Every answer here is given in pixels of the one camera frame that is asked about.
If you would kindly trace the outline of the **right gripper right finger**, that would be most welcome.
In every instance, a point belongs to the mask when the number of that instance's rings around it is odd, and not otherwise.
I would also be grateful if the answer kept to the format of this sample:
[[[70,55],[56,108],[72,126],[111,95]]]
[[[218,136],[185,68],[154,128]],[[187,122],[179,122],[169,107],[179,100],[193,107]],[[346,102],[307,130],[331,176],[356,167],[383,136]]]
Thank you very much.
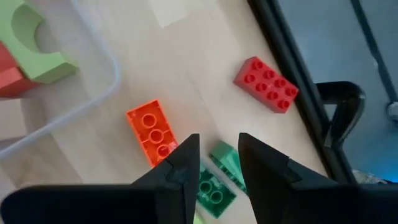
[[[398,224],[398,184],[340,184],[248,133],[238,152],[258,224]]]

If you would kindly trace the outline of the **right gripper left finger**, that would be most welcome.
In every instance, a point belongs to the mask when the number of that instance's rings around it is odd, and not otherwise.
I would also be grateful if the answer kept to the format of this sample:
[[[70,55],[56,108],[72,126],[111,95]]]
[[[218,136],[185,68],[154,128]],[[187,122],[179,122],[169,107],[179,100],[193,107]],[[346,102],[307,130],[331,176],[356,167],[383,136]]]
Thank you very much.
[[[4,224],[193,224],[200,136],[131,184],[34,185],[1,203]]]

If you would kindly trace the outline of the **red-orange Lego brick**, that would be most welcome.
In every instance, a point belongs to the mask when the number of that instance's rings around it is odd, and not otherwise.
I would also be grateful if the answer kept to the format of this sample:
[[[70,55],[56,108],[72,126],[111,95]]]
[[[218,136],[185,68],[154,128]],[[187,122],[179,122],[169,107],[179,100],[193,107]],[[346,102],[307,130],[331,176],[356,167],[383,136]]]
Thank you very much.
[[[126,111],[126,118],[151,167],[157,166],[178,146],[159,100]]]

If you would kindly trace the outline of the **red wooden arch block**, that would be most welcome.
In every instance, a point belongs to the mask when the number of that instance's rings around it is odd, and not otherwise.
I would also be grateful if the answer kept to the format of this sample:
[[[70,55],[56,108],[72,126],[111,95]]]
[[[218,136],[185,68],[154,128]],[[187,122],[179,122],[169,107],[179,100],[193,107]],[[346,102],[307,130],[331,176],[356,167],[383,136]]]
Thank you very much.
[[[15,98],[39,86],[28,79],[17,61],[0,41],[0,97]]]

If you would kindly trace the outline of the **clear plastic bin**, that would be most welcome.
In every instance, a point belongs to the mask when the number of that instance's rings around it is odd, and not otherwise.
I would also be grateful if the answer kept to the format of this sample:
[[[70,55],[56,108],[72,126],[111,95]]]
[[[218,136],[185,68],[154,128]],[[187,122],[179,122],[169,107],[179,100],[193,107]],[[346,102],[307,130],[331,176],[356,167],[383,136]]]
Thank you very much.
[[[78,0],[24,0],[44,21],[35,32],[42,53],[61,52],[76,72],[15,98],[0,97],[0,158],[94,107],[119,85],[119,68]]]

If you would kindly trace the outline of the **red Lego brick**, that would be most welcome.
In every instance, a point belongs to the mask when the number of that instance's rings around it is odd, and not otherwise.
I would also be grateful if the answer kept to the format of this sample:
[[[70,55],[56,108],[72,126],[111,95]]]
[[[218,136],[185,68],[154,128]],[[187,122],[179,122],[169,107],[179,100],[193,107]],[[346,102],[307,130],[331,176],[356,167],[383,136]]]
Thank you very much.
[[[299,93],[294,84],[257,56],[244,61],[233,82],[275,113],[286,113]]]

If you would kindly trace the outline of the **black frame clamp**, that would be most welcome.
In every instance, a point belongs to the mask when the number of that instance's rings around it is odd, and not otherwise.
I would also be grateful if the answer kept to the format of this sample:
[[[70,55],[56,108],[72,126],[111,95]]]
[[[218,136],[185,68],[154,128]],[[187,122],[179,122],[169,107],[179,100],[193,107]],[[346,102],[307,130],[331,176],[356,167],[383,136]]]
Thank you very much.
[[[326,129],[324,146],[340,147],[358,123],[366,101],[364,91],[348,81],[317,83],[324,105],[335,105],[335,112]]]

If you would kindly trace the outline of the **black aluminium table frame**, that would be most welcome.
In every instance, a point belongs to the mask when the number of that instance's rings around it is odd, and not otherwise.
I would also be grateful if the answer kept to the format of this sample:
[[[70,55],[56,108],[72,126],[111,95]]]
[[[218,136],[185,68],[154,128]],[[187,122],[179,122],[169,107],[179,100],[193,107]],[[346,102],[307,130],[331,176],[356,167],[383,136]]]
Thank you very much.
[[[313,82],[299,54],[279,3],[277,0],[247,0],[247,2],[280,71],[300,90],[295,100],[298,112],[329,178],[342,184],[356,183],[343,151],[343,144],[334,148],[324,146],[326,129],[336,106],[323,104],[317,83]]]

